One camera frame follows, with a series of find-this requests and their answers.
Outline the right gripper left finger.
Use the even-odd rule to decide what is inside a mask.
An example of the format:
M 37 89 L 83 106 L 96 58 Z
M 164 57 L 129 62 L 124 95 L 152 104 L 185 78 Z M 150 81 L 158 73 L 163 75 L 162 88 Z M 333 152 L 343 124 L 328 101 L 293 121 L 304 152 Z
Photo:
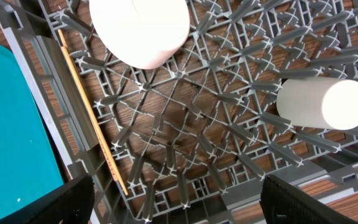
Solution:
M 90 221 L 94 203 L 93 179 L 89 174 L 82 174 L 0 219 L 0 224 L 87 224 Z

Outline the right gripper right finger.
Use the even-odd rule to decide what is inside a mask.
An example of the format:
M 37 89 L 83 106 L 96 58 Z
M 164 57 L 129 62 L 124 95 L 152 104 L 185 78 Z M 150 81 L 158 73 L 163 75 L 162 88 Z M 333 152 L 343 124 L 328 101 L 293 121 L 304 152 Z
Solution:
M 358 224 L 275 175 L 263 181 L 260 206 L 267 224 Z

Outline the wooden chopstick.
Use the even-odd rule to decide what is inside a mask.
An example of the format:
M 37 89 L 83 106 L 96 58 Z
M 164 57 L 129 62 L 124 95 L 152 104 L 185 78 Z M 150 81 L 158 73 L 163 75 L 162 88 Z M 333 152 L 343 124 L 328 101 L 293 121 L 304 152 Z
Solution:
M 112 173 L 113 179 L 114 179 L 114 181 L 119 183 L 119 185 L 121 186 L 121 188 L 124 192 L 124 195 L 128 195 L 128 190 L 127 190 L 126 184 L 124 183 L 124 180 L 119 173 L 119 169 L 113 159 L 111 150 L 110 150 L 110 148 L 107 144 L 107 141 L 104 137 L 104 134 L 99 126 L 98 120 L 96 119 L 96 117 L 94 115 L 93 107 L 91 106 L 90 101 L 88 100 L 87 94 L 85 92 L 85 89 L 83 88 L 81 78 L 76 70 L 75 64 L 74 64 L 72 58 L 70 57 L 70 54 L 68 53 L 68 49 L 64 46 L 60 47 L 60 49 L 62 51 L 62 54 L 65 58 L 67 65 L 68 65 L 71 76 L 73 77 L 73 80 L 75 82 L 77 90 L 80 94 L 81 100 L 85 106 L 86 112 L 87 112 L 88 117 L 91 121 L 92 127 L 96 133 L 96 137 L 99 141 L 99 145 L 101 146 L 101 149 L 104 154 L 105 160 L 108 164 L 109 170 Z
M 108 144 L 103 136 L 102 130 L 99 127 L 98 121 L 94 115 L 93 107 L 91 106 L 91 104 L 88 100 L 87 94 L 83 88 L 81 78 L 80 78 L 79 73 L 76 69 L 76 65 L 70 56 L 70 53 L 68 51 L 68 45 L 67 45 L 65 37 L 63 35 L 63 32 L 61 29 L 59 29 L 57 32 L 58 32 L 58 36 L 62 43 L 61 51 L 62 51 L 63 56 L 67 62 L 68 68 L 70 70 L 71 76 L 73 77 L 73 80 L 75 82 L 78 93 L 80 94 L 80 98 L 81 98 L 81 101 L 85 107 L 86 113 L 91 121 L 91 125 L 95 131 L 96 137 L 98 139 L 99 145 L 101 146 L 104 158 L 108 164 L 108 167 L 112 174 L 113 180 L 117 182 L 118 181 L 117 169 L 114 166 L 115 163 L 113 161 L 111 151 L 110 151 Z

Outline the white cup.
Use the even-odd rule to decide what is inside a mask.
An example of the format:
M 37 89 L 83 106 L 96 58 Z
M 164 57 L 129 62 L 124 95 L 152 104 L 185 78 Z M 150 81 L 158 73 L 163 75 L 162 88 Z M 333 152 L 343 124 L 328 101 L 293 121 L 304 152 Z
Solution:
M 358 82 L 328 77 L 288 79 L 277 94 L 276 107 L 294 126 L 352 129 L 358 126 Z

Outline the pink bowl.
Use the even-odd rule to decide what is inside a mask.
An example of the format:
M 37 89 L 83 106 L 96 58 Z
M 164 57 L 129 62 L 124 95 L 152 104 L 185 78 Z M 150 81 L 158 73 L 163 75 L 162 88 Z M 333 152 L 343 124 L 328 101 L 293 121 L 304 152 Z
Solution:
M 98 37 L 119 60 L 141 69 L 166 62 L 186 42 L 185 0 L 89 0 Z

